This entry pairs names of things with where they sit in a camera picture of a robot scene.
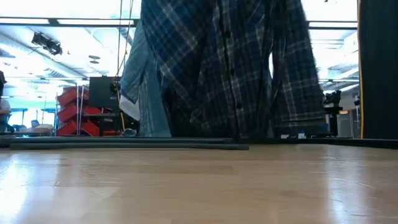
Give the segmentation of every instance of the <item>bright window light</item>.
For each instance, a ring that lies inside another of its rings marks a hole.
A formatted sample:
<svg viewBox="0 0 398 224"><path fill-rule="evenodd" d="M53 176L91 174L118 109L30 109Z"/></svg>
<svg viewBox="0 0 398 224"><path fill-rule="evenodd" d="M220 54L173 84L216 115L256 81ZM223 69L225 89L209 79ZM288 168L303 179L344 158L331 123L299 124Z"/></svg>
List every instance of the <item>bright window light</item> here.
<svg viewBox="0 0 398 224"><path fill-rule="evenodd" d="M2 18L0 24L49 24L48 19Z"/></svg>
<svg viewBox="0 0 398 224"><path fill-rule="evenodd" d="M117 20L117 19L59 19L59 24L62 25L109 25L117 26L121 24L122 26L134 25L134 20Z"/></svg>
<svg viewBox="0 0 398 224"><path fill-rule="evenodd" d="M301 0L310 21L356 21L357 0Z"/></svg>
<svg viewBox="0 0 398 224"><path fill-rule="evenodd" d="M328 93L333 93L334 92L334 90L325 90L325 91L323 91L323 94L328 94Z"/></svg>
<svg viewBox="0 0 398 224"><path fill-rule="evenodd" d="M351 90L351 89L353 89L353 88L355 88L357 86L359 86L359 84L350 85L350 86L347 86L347 87L344 87L344 88L340 89L340 91L342 91L342 92L343 91L348 91L348 90Z"/></svg>
<svg viewBox="0 0 398 224"><path fill-rule="evenodd" d="M326 78L319 79L320 82L328 82L330 80L333 82L359 82L359 79L326 79Z"/></svg>
<svg viewBox="0 0 398 224"><path fill-rule="evenodd" d="M344 28L357 28L357 22L310 22L311 27L344 27Z"/></svg>
<svg viewBox="0 0 398 224"><path fill-rule="evenodd" d="M129 16L129 5L130 1L123 0L123 18ZM36 18L118 18L119 11L120 1L115 0L16 0L0 7L2 16ZM133 0L132 17L140 14L141 0Z"/></svg>
<svg viewBox="0 0 398 224"><path fill-rule="evenodd" d="M344 72L344 73L338 75L337 79L349 78L350 76L354 75L357 72L359 72L359 68L351 69L351 70L349 70L347 72Z"/></svg>

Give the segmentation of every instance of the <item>person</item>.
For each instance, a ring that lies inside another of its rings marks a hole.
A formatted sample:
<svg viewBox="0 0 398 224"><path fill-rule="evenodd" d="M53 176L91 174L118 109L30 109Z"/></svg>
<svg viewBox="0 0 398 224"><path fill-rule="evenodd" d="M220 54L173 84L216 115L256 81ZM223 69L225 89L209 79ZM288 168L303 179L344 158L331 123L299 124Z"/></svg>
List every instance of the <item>person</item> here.
<svg viewBox="0 0 398 224"><path fill-rule="evenodd" d="M172 136L278 137L325 121L301 0L143 1L141 22Z"/></svg>
<svg viewBox="0 0 398 224"><path fill-rule="evenodd" d="M0 132L9 130L11 133L15 131L14 127L8 124L8 119L11 114L11 106L9 102L2 98L4 85L7 83L4 73L0 71Z"/></svg>
<svg viewBox="0 0 398 224"><path fill-rule="evenodd" d="M32 130L40 125L39 121L37 120L32 120L30 124L32 125Z"/></svg>

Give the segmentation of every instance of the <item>desk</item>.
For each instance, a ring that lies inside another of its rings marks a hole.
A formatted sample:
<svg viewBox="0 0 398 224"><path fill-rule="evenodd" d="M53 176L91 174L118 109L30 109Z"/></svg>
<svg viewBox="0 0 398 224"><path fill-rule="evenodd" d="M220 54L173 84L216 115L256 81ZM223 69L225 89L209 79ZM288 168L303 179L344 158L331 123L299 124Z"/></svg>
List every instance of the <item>desk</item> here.
<svg viewBox="0 0 398 224"><path fill-rule="evenodd" d="M37 133L37 132L5 132L0 133L0 136L29 136L29 137L39 137L39 136L52 136L53 133Z"/></svg>
<svg viewBox="0 0 398 224"><path fill-rule="evenodd" d="M0 223L397 223L388 149L3 151L0 161Z"/></svg>

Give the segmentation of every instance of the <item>black monitor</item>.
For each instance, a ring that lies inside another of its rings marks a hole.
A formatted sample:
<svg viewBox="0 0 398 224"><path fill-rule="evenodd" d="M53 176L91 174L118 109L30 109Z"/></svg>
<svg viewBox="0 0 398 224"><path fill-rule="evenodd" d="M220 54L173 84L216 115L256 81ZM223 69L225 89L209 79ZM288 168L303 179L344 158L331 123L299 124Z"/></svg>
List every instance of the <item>black monitor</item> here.
<svg viewBox="0 0 398 224"><path fill-rule="evenodd" d="M96 108L119 108L118 96L113 83L119 83L119 77L90 77L89 106Z"/></svg>

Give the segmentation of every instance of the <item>black curtain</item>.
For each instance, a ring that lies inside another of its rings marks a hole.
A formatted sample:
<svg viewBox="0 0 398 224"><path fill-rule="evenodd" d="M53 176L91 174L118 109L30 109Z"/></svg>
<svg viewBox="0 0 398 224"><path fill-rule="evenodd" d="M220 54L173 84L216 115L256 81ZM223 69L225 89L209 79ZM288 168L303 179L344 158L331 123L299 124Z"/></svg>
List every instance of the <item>black curtain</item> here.
<svg viewBox="0 0 398 224"><path fill-rule="evenodd" d="M398 0L360 0L363 137L398 139Z"/></svg>

